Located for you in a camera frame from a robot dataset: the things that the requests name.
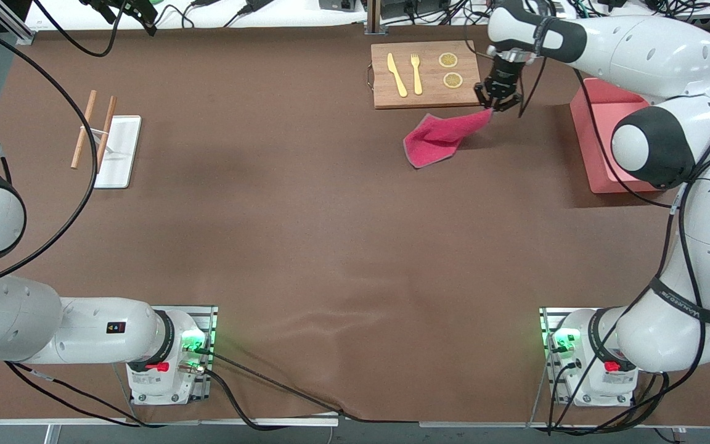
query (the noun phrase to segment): pink towel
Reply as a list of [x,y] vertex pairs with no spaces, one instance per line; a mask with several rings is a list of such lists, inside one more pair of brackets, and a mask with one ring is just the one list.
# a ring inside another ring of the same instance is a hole
[[415,168],[423,168],[454,155],[462,139],[489,122],[492,110],[439,118],[428,113],[404,140],[407,160]]

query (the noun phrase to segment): lemon slice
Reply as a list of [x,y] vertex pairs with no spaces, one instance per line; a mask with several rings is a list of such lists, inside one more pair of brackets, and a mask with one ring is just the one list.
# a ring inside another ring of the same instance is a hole
[[459,59],[457,59],[456,54],[451,52],[445,52],[440,54],[440,57],[437,59],[437,61],[440,62],[440,67],[443,68],[453,68],[456,67],[457,63],[459,63]]
[[459,73],[448,73],[443,78],[443,83],[446,84],[448,88],[459,88],[462,86],[462,76]]

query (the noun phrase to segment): table surface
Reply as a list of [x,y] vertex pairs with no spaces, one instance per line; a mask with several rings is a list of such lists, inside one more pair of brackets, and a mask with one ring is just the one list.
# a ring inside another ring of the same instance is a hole
[[[568,110],[577,81],[558,63],[522,119],[496,115],[452,159],[413,169],[402,139],[427,110],[373,109],[370,46],[461,37],[457,27],[364,36],[357,25],[125,31],[107,58],[91,59],[38,36],[28,53],[82,106],[95,88],[144,121],[130,188],[96,191],[20,275],[68,297],[215,304],[220,352],[363,418],[527,421],[544,365],[539,307],[629,303],[656,269],[667,213],[589,192]],[[8,261],[42,244],[83,193],[90,158],[70,169],[77,134],[61,96],[14,63],[0,138],[29,220]],[[251,416],[318,412],[218,368]],[[39,370],[126,407],[111,366]],[[217,390],[138,411],[147,421],[234,417]],[[573,408],[567,419],[612,414]],[[74,416],[0,363],[0,418]],[[710,364],[648,424],[710,426]]]
[[[111,24],[106,22],[104,18],[94,9],[82,3],[67,0],[42,0],[45,8],[50,12],[51,16],[56,19],[57,23],[64,29],[68,30],[95,30],[95,29],[111,29]],[[158,13],[167,5],[175,5],[180,10],[185,10],[191,0],[165,0],[164,2],[155,5]],[[474,0],[471,7],[476,11],[483,11],[486,8],[488,0]],[[563,0],[561,2],[566,9],[567,17],[577,17],[574,8]],[[194,21],[197,28],[221,28],[237,11],[245,5],[245,2],[229,2],[219,1],[204,8],[194,9],[189,12],[188,17]],[[608,11],[606,5],[600,5],[594,0],[594,9],[606,14]],[[628,0],[622,8],[614,9],[612,15],[648,15],[651,10],[648,9],[642,0]],[[693,17],[707,18],[710,17],[710,8],[696,11]],[[290,26],[335,26],[349,25],[358,20],[366,20],[366,12],[360,2],[356,2],[356,10],[352,12],[330,11],[319,8],[318,0],[273,0],[270,4],[260,9],[254,14],[248,14],[232,23],[233,28],[251,28],[251,27],[290,27]],[[384,23],[392,22],[396,19],[383,20]],[[453,19],[454,25],[463,25],[465,23],[465,12],[460,11]],[[28,17],[25,20],[26,25],[34,31],[51,31],[55,30],[54,26],[48,22],[45,15],[32,5],[29,9]],[[394,23],[396,25],[411,25],[409,20],[405,22]],[[166,15],[158,23],[158,29],[176,29],[181,28],[180,14],[174,11],[166,11]],[[120,29],[141,29],[136,20],[131,17],[122,17],[119,25]]]

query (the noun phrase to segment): pink plastic container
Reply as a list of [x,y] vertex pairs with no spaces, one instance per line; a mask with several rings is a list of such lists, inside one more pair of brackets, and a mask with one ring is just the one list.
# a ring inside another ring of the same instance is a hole
[[624,91],[613,84],[596,78],[587,78],[586,88],[588,88],[591,104],[594,107],[597,128],[594,129],[594,124],[588,112],[586,95],[582,92],[582,88],[577,91],[577,95],[574,96],[569,106],[571,108],[571,116],[574,119],[574,127],[577,130],[577,138],[580,140],[580,151],[586,164],[586,173],[588,174],[588,183],[591,191],[596,194],[626,193],[626,190],[615,179],[604,160],[597,140],[597,130],[604,143],[606,155],[623,183],[628,185],[632,191],[657,191],[648,182],[634,179],[634,177],[626,174],[615,163],[611,149],[612,131],[615,126],[630,113],[647,107],[648,102],[637,94]]

